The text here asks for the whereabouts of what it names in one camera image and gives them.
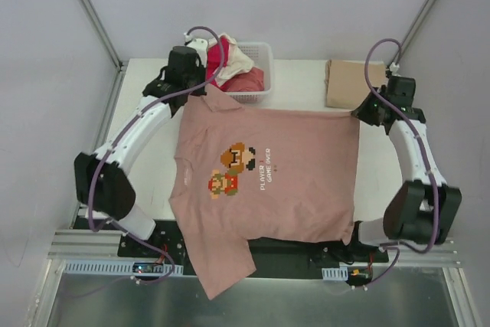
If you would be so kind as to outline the pink printed t-shirt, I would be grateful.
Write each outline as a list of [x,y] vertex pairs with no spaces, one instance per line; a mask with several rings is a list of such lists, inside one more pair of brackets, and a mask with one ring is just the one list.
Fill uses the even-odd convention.
[[359,132],[348,112],[189,97],[169,204],[207,297],[254,273],[251,240],[350,241]]

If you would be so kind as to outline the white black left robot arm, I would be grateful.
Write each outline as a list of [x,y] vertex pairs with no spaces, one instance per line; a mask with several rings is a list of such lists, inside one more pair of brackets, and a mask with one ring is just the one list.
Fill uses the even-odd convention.
[[208,43],[204,39],[175,46],[168,63],[142,91],[142,98],[123,126],[95,152],[74,159],[77,199],[87,206],[87,220],[98,231],[113,223],[136,237],[135,247],[144,257],[156,256],[162,239],[156,223],[136,203],[129,173],[149,140],[187,102],[191,94],[204,93]]

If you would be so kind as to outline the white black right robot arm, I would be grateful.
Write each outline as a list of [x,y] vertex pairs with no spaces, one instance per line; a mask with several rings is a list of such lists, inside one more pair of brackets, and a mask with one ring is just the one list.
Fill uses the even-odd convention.
[[382,218],[356,223],[354,236],[345,241],[346,256],[359,262],[371,254],[372,246],[403,245],[427,253],[443,244],[462,193],[448,185],[437,168],[422,111],[397,107],[375,89],[352,116],[368,125],[384,127],[395,148],[403,183]]

